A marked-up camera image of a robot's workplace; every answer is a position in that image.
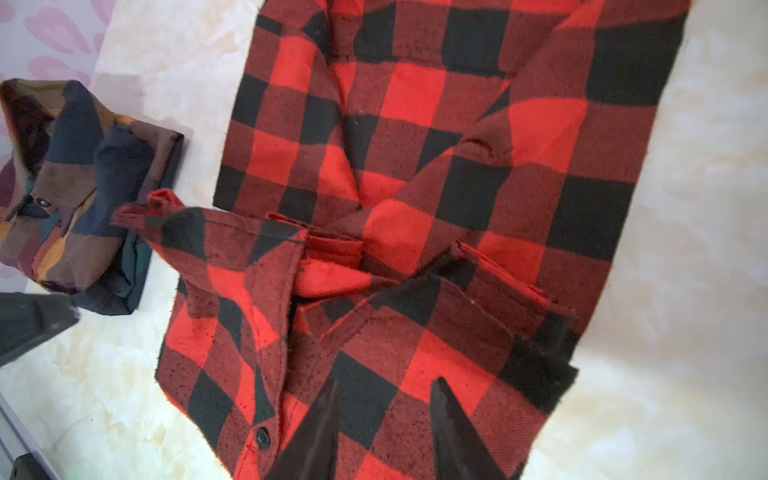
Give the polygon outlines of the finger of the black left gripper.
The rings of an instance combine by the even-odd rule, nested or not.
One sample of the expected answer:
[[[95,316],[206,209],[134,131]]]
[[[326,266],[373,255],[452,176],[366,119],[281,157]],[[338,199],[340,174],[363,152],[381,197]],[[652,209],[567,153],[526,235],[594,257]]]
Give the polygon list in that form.
[[[76,325],[80,312],[66,294],[1,293],[1,366]]]

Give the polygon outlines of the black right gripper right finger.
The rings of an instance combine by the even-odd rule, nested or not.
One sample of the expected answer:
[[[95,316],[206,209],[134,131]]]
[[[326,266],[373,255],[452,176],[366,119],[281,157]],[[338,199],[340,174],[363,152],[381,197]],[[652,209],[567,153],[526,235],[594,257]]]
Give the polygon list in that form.
[[[444,378],[431,385],[430,421],[437,479],[505,479]]]

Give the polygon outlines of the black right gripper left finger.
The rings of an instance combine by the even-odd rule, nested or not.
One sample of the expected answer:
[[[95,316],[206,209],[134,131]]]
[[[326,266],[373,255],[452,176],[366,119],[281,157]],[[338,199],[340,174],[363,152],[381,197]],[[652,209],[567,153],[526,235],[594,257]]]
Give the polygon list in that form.
[[[332,480],[341,424],[340,384],[328,379],[265,479]]]

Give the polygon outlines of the red black plaid shirt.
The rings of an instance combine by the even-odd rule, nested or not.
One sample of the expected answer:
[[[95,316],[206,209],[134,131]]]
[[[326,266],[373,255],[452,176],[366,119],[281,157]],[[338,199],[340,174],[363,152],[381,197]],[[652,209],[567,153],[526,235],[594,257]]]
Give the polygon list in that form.
[[[687,1],[268,1],[213,205],[121,208],[180,276],[156,379],[265,479],[328,379],[334,479],[437,479],[444,378],[505,479],[577,371]]]

